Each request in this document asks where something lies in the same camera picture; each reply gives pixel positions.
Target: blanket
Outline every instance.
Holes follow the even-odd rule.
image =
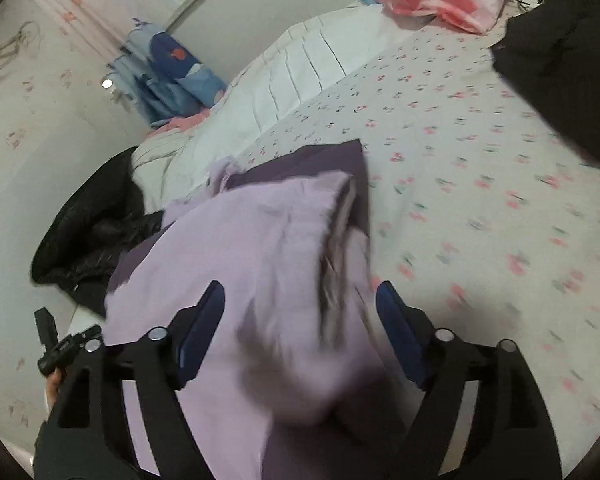
[[[466,340],[519,343],[566,474],[600,435],[600,168],[494,72],[490,46],[515,12],[484,38],[427,25],[237,161],[360,138],[375,282]]]
[[[347,7],[291,27],[235,78],[211,117],[139,146],[134,180],[146,210],[187,196],[205,181],[209,164],[238,155],[299,105],[410,37],[424,20],[394,20],[375,5]],[[196,168],[196,173],[179,168]]]

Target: black puffer jacket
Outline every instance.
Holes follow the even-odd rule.
[[[600,0],[546,0],[491,50],[519,94],[600,162]]]
[[[72,195],[31,265],[35,283],[53,283],[101,316],[120,254],[158,232],[162,222],[162,212],[144,215],[142,192],[131,179],[134,150],[107,161]]]

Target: wall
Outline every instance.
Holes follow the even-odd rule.
[[[355,0],[199,0],[170,32],[231,81],[285,30]]]
[[[74,312],[55,288],[30,283],[32,256],[62,204],[146,127],[100,87],[105,68],[31,0],[2,4],[0,43],[28,20],[39,45],[0,70],[0,436],[32,451],[45,416],[33,313],[48,307],[63,333]]]

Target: human hand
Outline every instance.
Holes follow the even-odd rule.
[[[46,404],[49,407],[49,412],[54,408],[56,400],[58,400],[58,392],[62,384],[62,372],[60,368],[56,368],[54,372],[46,378]]]

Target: black cloth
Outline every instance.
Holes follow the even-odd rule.
[[[546,0],[511,18],[491,50],[516,91],[600,161],[600,0]]]
[[[101,316],[120,255],[158,232],[162,223],[162,211],[144,215],[142,192],[131,179],[134,150],[108,160],[71,196],[31,264],[33,282],[55,284]]]
[[[340,170],[356,181],[356,199],[351,208],[350,224],[369,234],[369,187],[365,155],[359,139],[342,144],[310,144],[293,153],[274,158],[226,181],[227,189],[280,182],[295,176],[317,176],[325,171]]]

